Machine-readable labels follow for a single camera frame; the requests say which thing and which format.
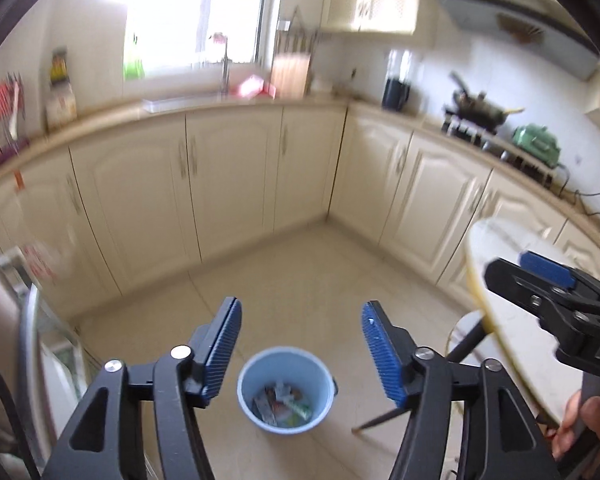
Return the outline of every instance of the floor tile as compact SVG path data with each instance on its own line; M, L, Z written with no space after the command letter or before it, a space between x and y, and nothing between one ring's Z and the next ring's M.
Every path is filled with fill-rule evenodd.
M155 360L208 322L225 296L243 305L242 331L220 395L196 410L216 478L382 480L391 473L408 417L354 436L350 430L394 404L384 396L360 329L362 304L381 302L419 345L443 352L462 316L416 274L385 262L336 226L322 225L192 274L109 312L87 318L85 345L106 360ZM236 385L244 360L270 346L298 346L324 361L339 394L326 420L307 434L262 431L241 411ZM145 449L159 468L152 406L143 407ZM452 419L448 459L458 454Z
M207 304L226 295L242 301L238 348L245 357L270 346L305 346L322 323L322 308L364 270L313 232L193 277Z
M186 344L195 328L212 316L187 278L148 295L83 320L85 346L103 361L128 364L155 361L176 345Z

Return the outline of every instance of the light blue bucket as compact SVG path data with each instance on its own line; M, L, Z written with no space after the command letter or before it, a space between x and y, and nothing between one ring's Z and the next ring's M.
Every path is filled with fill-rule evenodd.
M283 381L298 388L311 406L312 418L297 428L277 428L262 422L251 411L251 402L266 384ZM322 422L338 393L329 369L309 352L291 346L276 346L249 359L238 377L238 402L256 426L271 433L292 435L304 433Z

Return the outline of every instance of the range hood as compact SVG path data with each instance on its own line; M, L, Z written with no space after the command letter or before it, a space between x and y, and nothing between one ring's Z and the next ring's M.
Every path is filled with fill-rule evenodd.
M544 57L583 81L600 54L589 38L557 20L508 0L438 0L462 30L489 34Z

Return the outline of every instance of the stove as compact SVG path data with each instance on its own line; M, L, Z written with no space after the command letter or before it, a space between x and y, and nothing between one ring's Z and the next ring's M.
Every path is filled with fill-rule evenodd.
M442 124L442 132L449 137L464 140L464 142L468 142L485 153L499 158L545 188L549 189L551 187L555 170L549 168L533 155L514 146L508 140L498 137L496 131L481 128L477 124L459 117L450 108L445 108L445 121Z

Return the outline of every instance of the frying pan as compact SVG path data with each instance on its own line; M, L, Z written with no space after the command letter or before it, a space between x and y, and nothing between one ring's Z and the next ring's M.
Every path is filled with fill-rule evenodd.
M524 108L502 109L485 99L486 92L480 92L477 96L471 95L467 85L457 72L449 74L451 79L458 85L454 92L454 103L456 114L461 119L466 119L489 131L495 131L498 126L505 123L511 114L519 114Z

